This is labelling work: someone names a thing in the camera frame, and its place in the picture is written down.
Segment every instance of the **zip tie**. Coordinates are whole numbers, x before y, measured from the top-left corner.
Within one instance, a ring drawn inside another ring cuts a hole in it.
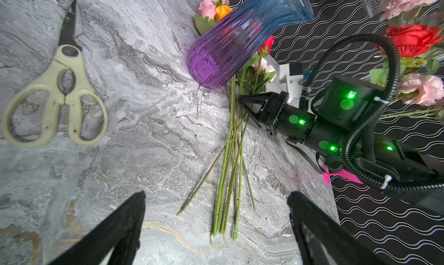
[[[390,101],[385,101],[382,98],[380,98],[379,96],[375,96],[375,98],[373,100],[374,101],[380,101],[380,102],[385,103],[385,104],[389,104],[390,103]]]
[[[380,187],[382,190],[384,190],[385,188],[387,188],[388,183],[390,182],[390,180],[392,179],[392,177],[388,174],[386,174],[384,176],[384,183],[382,184],[382,186]]]

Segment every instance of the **scissors handle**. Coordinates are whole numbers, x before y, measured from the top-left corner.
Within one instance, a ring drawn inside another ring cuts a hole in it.
[[[63,105],[65,101],[65,96],[59,90],[57,81],[60,74],[66,69],[66,66],[54,59],[48,69],[40,77],[25,86],[25,88],[18,92],[8,103],[3,112],[3,120],[0,124],[0,128],[3,136],[9,143],[18,147],[35,147],[48,143],[54,137],[57,130],[60,105]],[[32,93],[40,90],[46,90],[49,93],[43,109],[40,137],[31,142],[19,141],[11,133],[11,117],[20,102]]]
[[[55,59],[70,68],[75,75],[75,87],[65,97],[65,104],[69,106],[68,136],[76,144],[90,146],[97,143],[105,135],[108,128],[108,114],[105,109],[105,105],[88,80],[82,52],[77,49],[77,55],[75,57],[68,57],[62,52],[64,47],[73,46],[60,46],[55,54]],[[80,136],[80,132],[82,130],[82,96],[91,96],[99,104],[103,113],[102,130],[95,138],[91,140],[83,140]]]

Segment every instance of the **green light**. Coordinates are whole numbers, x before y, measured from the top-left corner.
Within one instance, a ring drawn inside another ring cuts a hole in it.
[[[349,99],[352,99],[352,98],[354,98],[356,96],[356,92],[355,91],[350,91],[349,93],[348,93],[348,98]]]

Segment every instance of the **red rose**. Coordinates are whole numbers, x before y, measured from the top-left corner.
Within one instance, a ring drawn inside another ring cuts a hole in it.
[[[440,28],[428,25],[401,25],[387,29],[387,37],[393,41],[401,57],[415,57],[429,51],[430,46],[440,43]]]
[[[264,43],[263,46],[261,46],[261,48],[259,49],[259,51],[263,51],[265,46],[268,46],[268,54],[270,54],[270,48],[271,46],[274,44],[274,37],[270,36],[270,38],[268,38],[268,40]]]

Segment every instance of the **serrated scissors blade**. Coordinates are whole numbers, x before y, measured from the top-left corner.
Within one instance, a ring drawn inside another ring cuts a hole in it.
[[[82,33],[82,19],[77,0],[73,0],[63,19],[62,29],[60,30],[59,46],[71,45],[82,51],[74,38]]]

